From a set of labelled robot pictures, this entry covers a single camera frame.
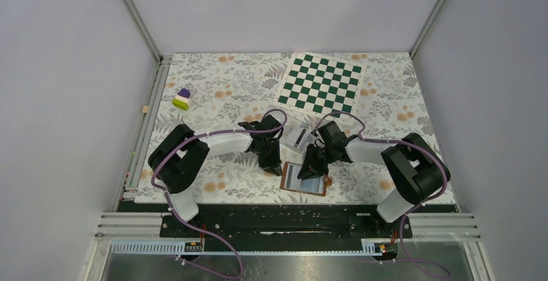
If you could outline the clear plastic card box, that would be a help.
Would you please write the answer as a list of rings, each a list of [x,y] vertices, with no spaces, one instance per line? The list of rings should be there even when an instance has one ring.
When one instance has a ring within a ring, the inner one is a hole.
[[[295,112],[269,105],[268,111],[271,110],[273,110],[271,115],[279,122],[282,122],[287,118],[280,143],[294,152],[301,154],[305,153],[307,146],[314,143],[316,139],[312,134],[313,125],[310,122],[298,119]]]

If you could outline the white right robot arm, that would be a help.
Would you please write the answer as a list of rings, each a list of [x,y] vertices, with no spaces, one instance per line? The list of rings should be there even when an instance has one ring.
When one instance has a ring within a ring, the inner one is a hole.
[[[304,163],[297,175],[308,180],[328,175],[335,162],[374,163],[384,165],[395,185],[377,205],[370,220],[374,234],[386,237],[396,229],[396,220],[413,207],[425,203],[436,191],[443,192],[450,172],[430,145],[418,134],[410,133],[401,140],[376,140],[355,134],[347,136],[334,121],[319,127],[322,145],[307,146]]]

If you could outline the brown leather card holder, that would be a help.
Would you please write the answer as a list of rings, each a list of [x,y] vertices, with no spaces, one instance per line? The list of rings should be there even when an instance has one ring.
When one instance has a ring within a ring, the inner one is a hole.
[[[292,190],[286,190],[282,186],[284,183],[284,175],[286,171],[286,164],[289,162],[286,162],[284,164],[283,170],[282,170],[282,179],[280,183],[280,189],[284,191],[291,191],[295,193],[303,193],[303,194],[310,194],[315,196],[326,196],[327,188],[332,184],[332,179],[328,176],[322,176],[322,177],[316,177],[316,178],[310,178],[307,180],[301,181],[301,190],[299,191],[292,191]]]

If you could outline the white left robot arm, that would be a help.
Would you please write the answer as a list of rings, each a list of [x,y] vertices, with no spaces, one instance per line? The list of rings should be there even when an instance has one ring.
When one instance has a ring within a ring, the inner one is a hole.
[[[197,134],[186,124],[177,125],[148,158],[151,183],[166,195],[176,228],[184,236],[200,230],[198,205],[191,189],[207,158],[252,152],[265,172],[282,174],[279,139],[286,120],[268,112],[261,120],[240,122],[234,129]]]

